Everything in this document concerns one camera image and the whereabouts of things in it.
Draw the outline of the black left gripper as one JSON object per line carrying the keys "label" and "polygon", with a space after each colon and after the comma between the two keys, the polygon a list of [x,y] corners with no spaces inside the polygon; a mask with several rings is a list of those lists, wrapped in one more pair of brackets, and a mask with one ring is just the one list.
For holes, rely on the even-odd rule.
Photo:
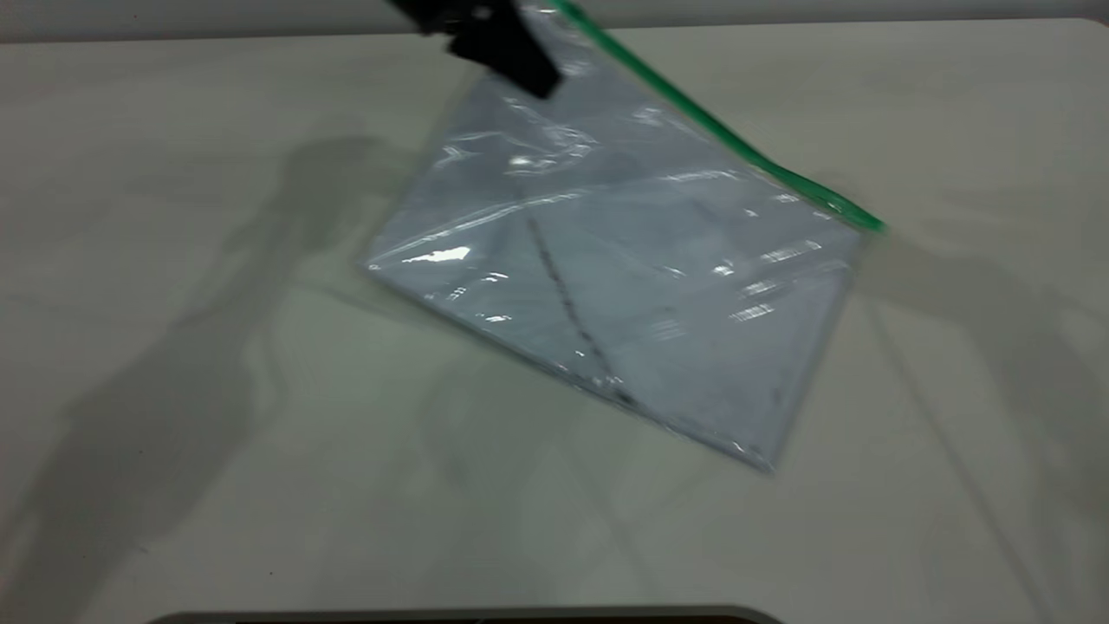
{"label": "black left gripper", "polygon": [[386,1],[420,33],[451,35],[452,55],[486,67],[527,94],[549,99],[560,86],[554,61],[515,1]]}

